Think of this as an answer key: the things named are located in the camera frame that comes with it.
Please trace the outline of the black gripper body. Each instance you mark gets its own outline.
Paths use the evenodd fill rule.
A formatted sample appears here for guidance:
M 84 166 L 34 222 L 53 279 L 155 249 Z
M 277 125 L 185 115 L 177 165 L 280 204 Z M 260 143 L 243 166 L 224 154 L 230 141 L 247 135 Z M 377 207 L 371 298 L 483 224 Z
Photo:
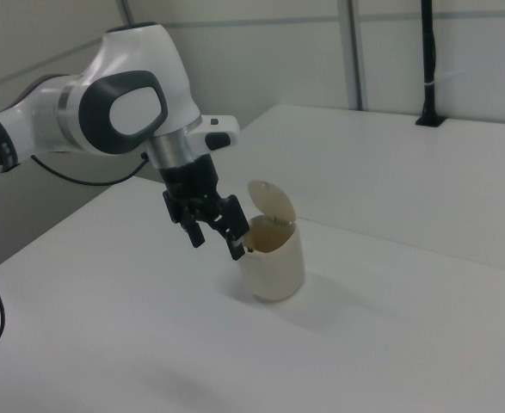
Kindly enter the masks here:
M 220 216 L 219 176 L 210 155 L 159 172 L 166 186 L 163 197 L 174 223 L 198 220 L 211 224 Z

